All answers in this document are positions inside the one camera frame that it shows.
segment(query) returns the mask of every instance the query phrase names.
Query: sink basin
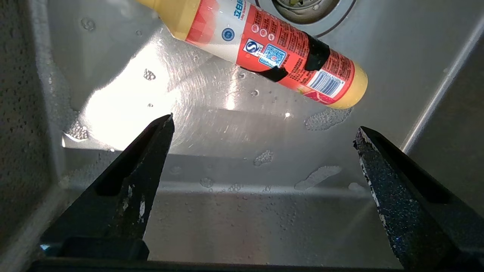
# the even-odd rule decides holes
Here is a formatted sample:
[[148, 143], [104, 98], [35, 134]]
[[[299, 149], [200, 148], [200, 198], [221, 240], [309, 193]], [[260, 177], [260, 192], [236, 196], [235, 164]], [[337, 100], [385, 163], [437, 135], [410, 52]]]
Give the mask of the sink basin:
[[483, 1], [355, 1], [319, 37], [368, 74], [344, 111], [173, 39], [134, 0], [0, 6], [2, 271], [38, 257], [49, 223], [169, 113], [152, 260], [399, 268], [352, 147], [361, 125], [484, 214]]

